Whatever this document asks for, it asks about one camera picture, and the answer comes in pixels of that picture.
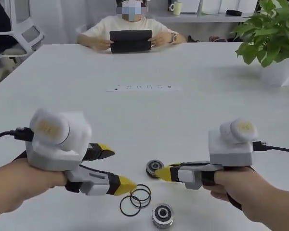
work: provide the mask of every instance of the human hand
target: human hand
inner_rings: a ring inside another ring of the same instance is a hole
[[[250,168],[238,168],[236,171],[217,171],[215,173],[217,186],[204,186],[211,191],[214,198],[227,201],[227,193],[242,205],[245,216],[254,222],[261,222],[262,213],[271,203],[277,191],[275,187],[264,180]]]
[[[161,32],[156,36],[149,39],[153,47],[160,47],[167,43],[170,43],[172,39],[172,33],[170,32]]]
[[[63,172],[50,172],[34,168],[27,159],[15,160],[0,168],[9,187],[13,188],[11,207],[6,212],[12,212],[22,203],[38,196],[55,186],[65,186],[66,177]]]
[[[114,43],[113,41],[106,40],[103,38],[92,38],[91,47],[96,48],[98,51],[105,51],[110,48],[110,45]]]

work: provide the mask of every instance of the metal bearing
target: metal bearing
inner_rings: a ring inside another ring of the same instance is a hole
[[[159,160],[150,160],[147,164],[146,164],[146,173],[148,174],[149,177],[151,178],[158,178],[157,175],[155,175],[155,171],[158,169],[161,169],[164,167],[164,164],[159,161]]]
[[[173,224],[173,209],[167,204],[159,204],[152,210],[152,221],[160,230],[167,229]]]

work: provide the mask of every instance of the black tablet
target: black tablet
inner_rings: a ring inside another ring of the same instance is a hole
[[[110,31],[112,53],[130,53],[151,50],[152,30]]]

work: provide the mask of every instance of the shelf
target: shelf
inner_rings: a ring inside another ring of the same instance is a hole
[[[152,12],[149,15],[161,23],[241,23],[248,20],[253,13],[243,13],[240,17],[228,16],[224,13],[215,15],[182,13],[176,16],[172,12]]]

